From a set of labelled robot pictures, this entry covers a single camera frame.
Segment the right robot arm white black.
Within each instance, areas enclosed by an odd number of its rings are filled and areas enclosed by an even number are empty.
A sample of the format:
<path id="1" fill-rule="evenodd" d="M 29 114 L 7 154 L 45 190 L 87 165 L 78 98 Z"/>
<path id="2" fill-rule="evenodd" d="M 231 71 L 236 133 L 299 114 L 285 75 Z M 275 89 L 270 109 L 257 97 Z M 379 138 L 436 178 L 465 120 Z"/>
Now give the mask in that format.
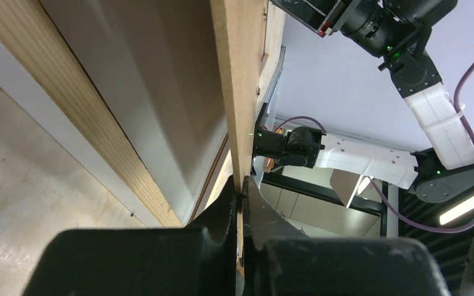
<path id="1" fill-rule="evenodd" d="M 285 114 L 328 128 L 315 167 L 371 176 L 431 204 L 474 190 L 456 75 L 474 1 L 273 1 L 286 16 Z"/>

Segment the light wooden picture frame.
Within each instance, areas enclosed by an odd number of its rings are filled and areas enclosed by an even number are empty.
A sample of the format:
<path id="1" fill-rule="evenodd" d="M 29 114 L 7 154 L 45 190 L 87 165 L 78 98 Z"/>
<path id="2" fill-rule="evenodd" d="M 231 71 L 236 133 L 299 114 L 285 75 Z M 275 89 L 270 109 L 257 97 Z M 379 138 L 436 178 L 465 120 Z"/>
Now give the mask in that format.
<path id="1" fill-rule="evenodd" d="M 181 226 L 163 193 L 82 64 L 57 29 L 43 1 L 0 1 L 0 42 L 63 111 L 100 157 L 162 226 Z M 257 104 L 278 58 L 284 16 L 263 11 L 265 31 Z"/>

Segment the brown cardboard backing board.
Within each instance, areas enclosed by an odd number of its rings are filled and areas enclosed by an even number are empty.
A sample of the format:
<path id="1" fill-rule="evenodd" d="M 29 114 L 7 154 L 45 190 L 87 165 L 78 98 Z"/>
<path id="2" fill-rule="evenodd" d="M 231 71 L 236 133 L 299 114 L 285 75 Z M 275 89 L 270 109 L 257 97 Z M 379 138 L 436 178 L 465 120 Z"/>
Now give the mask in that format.
<path id="1" fill-rule="evenodd" d="M 237 194 L 251 170 L 264 7 L 265 1 L 210 2 Z"/>

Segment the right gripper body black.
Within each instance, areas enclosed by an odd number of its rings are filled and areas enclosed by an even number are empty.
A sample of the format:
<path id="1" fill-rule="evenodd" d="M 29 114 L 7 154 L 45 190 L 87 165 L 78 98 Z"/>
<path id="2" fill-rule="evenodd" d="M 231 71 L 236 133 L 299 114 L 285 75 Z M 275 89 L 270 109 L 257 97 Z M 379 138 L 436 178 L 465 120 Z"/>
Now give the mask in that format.
<path id="1" fill-rule="evenodd" d="M 340 32 L 374 57 L 389 52 L 388 14 L 378 1 L 272 3 L 321 38 Z"/>

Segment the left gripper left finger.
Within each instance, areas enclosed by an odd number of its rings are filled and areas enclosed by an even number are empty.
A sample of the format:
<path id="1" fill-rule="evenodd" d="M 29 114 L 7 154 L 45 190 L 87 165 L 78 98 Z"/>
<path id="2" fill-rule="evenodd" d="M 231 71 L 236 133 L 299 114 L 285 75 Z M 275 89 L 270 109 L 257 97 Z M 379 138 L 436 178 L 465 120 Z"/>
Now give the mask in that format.
<path id="1" fill-rule="evenodd" d="M 184 228 L 69 229 L 46 246 L 24 295 L 234 295 L 233 178 Z"/>

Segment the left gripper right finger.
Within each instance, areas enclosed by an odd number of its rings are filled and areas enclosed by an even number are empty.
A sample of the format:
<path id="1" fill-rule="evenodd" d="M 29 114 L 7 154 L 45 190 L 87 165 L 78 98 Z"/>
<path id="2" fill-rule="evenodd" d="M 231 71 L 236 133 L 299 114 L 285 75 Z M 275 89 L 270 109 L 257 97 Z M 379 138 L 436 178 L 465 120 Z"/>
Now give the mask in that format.
<path id="1" fill-rule="evenodd" d="M 245 295 L 448 295 L 426 247 L 412 239 L 309 237 L 243 184 Z"/>

